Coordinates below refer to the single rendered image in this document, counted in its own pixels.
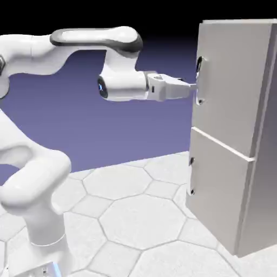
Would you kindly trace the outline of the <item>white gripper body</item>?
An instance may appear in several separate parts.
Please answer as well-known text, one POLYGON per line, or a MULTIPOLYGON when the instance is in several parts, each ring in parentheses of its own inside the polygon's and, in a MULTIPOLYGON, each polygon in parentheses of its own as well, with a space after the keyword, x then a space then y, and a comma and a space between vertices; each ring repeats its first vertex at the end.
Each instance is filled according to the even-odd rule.
POLYGON ((185 82, 183 79, 165 74, 162 74, 161 77, 164 80, 164 87, 161 96, 162 100, 187 98, 193 90, 193 85, 185 82))

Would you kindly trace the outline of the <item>pale grey cabinet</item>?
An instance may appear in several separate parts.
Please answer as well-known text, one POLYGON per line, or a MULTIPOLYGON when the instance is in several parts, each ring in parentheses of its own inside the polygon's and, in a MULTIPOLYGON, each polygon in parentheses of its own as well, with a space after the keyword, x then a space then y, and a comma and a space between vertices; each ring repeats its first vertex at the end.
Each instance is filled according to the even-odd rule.
POLYGON ((255 162, 245 191, 245 211, 237 252, 232 254, 241 258, 277 245, 277 19, 205 21, 227 20, 267 20, 276 24, 271 41, 272 58, 263 80, 264 92, 256 120, 255 162))

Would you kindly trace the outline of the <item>long curved metal handle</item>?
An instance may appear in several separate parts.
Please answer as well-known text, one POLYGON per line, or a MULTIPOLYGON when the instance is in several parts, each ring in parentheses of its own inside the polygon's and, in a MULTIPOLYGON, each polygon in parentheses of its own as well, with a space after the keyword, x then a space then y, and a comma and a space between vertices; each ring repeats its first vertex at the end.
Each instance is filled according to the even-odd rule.
POLYGON ((200 84, 200 70, 202 66, 204 58, 203 56, 199 56, 196 63, 196 95, 195 102, 197 105, 201 105, 203 103, 203 99, 199 98, 199 84, 200 84))

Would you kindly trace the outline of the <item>small pale grey cabinet door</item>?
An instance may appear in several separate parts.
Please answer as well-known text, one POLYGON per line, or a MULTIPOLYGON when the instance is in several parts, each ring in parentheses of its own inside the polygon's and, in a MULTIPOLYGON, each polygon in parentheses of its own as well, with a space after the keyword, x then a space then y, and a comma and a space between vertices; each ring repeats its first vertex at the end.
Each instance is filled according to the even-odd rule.
POLYGON ((186 206, 231 254, 236 254, 255 159, 231 150, 192 127, 189 158, 193 157, 194 195, 186 206))

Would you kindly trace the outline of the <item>large pale grey cabinet door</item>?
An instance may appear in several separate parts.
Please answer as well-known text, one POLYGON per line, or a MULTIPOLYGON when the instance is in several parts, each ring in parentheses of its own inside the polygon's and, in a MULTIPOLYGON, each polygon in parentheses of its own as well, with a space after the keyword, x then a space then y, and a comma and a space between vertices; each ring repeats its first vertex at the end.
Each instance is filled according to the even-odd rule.
POLYGON ((199 25, 193 126, 246 157, 254 156, 256 120, 272 58, 276 24, 267 20, 203 21, 199 25))

